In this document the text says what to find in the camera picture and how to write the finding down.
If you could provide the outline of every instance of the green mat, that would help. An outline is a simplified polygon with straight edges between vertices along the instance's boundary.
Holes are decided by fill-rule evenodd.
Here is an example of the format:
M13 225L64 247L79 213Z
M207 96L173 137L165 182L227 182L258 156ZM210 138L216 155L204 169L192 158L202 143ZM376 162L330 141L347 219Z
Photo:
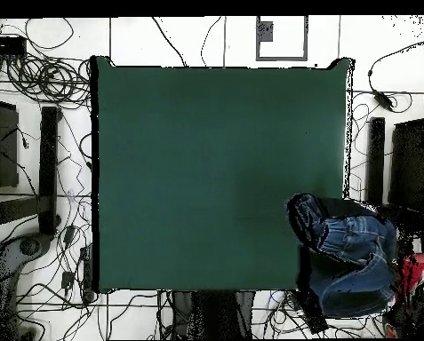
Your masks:
M298 241L284 201L342 197L349 67L92 58L100 290L295 289Z

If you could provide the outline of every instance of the denim fabric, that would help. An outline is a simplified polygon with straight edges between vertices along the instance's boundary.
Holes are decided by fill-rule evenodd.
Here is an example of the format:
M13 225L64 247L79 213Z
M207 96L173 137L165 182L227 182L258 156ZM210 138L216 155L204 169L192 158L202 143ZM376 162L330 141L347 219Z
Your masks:
M286 210L291 226L296 222L292 226L296 235L310 248L310 288L324 315L352 317L381 311L394 295L392 223L381 221L376 213L327 218L320 199L312 194L295 195Z

